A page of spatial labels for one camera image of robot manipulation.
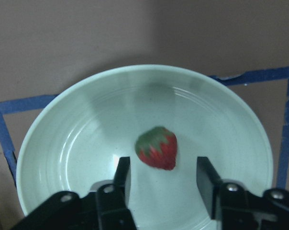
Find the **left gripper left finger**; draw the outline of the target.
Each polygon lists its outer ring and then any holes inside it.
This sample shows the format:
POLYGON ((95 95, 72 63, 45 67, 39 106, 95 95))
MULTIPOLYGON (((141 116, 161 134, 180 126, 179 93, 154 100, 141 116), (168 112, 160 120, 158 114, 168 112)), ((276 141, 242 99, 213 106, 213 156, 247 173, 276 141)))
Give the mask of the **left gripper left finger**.
POLYGON ((126 185, 130 182, 130 158, 119 158, 111 183, 96 191, 97 215, 100 230, 137 229, 132 213, 126 205, 126 185))

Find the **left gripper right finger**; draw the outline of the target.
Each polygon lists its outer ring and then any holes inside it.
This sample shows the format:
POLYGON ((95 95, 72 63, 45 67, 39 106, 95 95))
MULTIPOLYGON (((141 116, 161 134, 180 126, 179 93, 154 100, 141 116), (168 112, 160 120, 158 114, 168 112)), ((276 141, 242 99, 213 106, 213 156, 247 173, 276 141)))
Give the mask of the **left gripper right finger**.
POLYGON ((208 157, 197 158, 196 183, 212 220, 219 230, 256 230, 250 209, 250 193, 238 182, 223 180, 208 157))

